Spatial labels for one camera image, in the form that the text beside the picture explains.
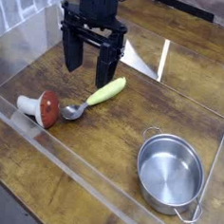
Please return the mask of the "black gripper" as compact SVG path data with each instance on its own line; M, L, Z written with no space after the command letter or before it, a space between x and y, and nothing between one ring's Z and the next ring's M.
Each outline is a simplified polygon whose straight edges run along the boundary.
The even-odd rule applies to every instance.
M65 64L69 72L83 63L83 44L100 47L97 58L97 88L113 80L118 60L121 57L123 36L127 27L117 18L120 1L125 0L80 0L78 4L65 1L65 18L61 22Z

